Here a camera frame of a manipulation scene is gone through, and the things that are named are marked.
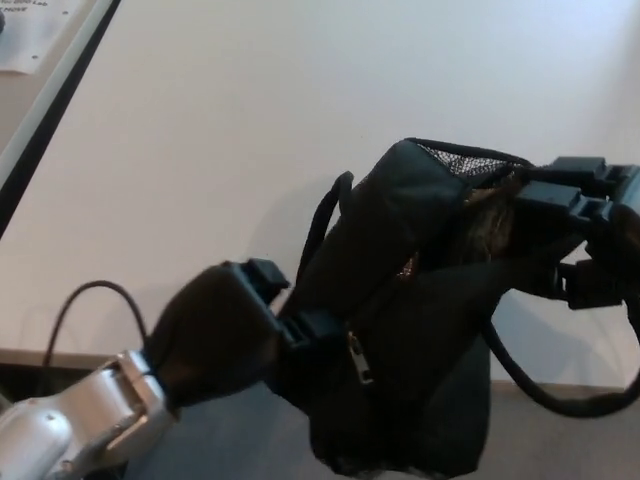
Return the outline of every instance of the paper sign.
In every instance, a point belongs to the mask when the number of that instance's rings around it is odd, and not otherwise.
[[[0,72],[34,73],[84,0],[0,0]]]

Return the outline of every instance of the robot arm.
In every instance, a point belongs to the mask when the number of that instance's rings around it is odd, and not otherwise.
[[[169,302],[142,351],[0,416],[0,478],[75,480],[120,465],[157,441],[180,408],[263,380],[282,337],[269,304],[286,286],[264,260],[205,270]]]
[[[79,479],[149,448],[174,422],[139,352],[119,354],[62,393],[0,417],[4,480]]]

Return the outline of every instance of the black cable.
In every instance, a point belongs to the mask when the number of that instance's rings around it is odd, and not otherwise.
[[[138,304],[133,299],[133,297],[129,294],[129,292],[127,292],[124,289],[124,287],[118,285],[117,283],[110,282],[108,280],[95,280],[92,282],[87,282],[83,285],[80,285],[78,288],[76,288],[73,291],[73,293],[71,293],[71,295],[67,297],[64,304],[62,305],[62,308],[60,309],[60,312],[58,313],[58,316],[56,317],[53,330],[51,331],[51,336],[49,337],[49,345],[47,346],[47,350],[45,351],[44,359],[42,361],[42,371],[40,375],[40,382],[36,391],[36,396],[43,396],[45,394],[45,384],[47,382],[47,377],[49,375],[50,368],[51,368],[53,351],[56,345],[56,341],[58,340],[60,328],[62,327],[62,324],[66,319],[67,313],[71,308],[71,305],[73,305],[73,302],[80,296],[80,294],[82,294],[83,292],[86,292],[87,290],[91,290],[92,288],[98,288],[98,287],[103,287],[103,288],[108,288],[109,290],[113,290],[114,292],[118,293],[127,302],[127,304],[129,305],[129,308],[131,309],[131,312],[133,313],[136,325],[138,326],[138,330],[140,332],[143,351],[146,350],[147,340],[149,337],[147,334],[147,329],[144,325],[144,320],[142,318],[142,313],[140,312],[140,308],[138,307]]]

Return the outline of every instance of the silver metal arm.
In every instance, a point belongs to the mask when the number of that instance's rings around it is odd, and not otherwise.
[[[80,479],[145,451],[174,422],[147,362],[127,351],[62,393],[0,416],[0,478]]]

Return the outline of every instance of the black backpack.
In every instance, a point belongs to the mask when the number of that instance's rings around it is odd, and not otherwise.
[[[536,168],[493,150],[410,138],[355,188],[350,173],[341,175],[314,215],[279,314],[287,341],[268,381],[309,417],[316,457],[357,478],[476,470],[489,424],[490,350],[556,413],[594,417],[634,401],[638,379],[624,393],[551,397],[513,362],[491,317],[512,288],[571,308],[626,300],[637,336],[634,280],[610,253],[612,226],[635,221],[611,189],[636,173],[593,158]],[[609,208],[613,200],[620,208]],[[635,248],[618,237],[617,247]],[[585,238],[599,262],[563,265]]]

